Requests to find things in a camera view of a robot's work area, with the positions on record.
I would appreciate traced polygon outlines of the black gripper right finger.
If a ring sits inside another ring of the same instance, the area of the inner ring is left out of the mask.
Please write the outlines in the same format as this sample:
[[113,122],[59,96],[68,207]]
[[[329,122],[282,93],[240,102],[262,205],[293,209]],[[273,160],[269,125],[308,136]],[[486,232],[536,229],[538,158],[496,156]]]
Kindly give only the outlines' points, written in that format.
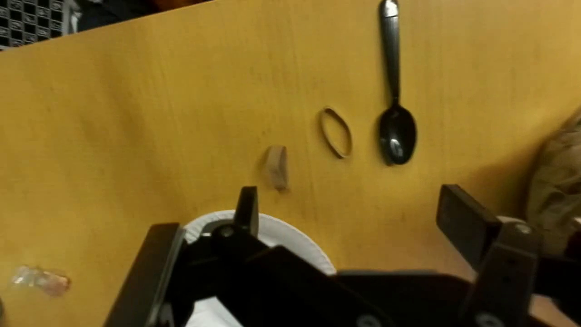
[[504,222],[460,185],[440,189],[436,223],[476,271],[462,305],[464,327],[527,327],[540,267],[540,234]]

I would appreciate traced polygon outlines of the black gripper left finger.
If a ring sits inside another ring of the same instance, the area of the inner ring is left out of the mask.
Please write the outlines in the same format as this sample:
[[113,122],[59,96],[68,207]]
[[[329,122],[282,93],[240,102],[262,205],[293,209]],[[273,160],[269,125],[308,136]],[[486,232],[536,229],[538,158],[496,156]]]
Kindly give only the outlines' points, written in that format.
[[210,289],[280,289],[282,281],[269,278],[255,260],[268,251],[259,240],[259,189],[244,187],[239,196],[235,216],[211,222],[204,227],[200,243],[208,260],[204,274]]

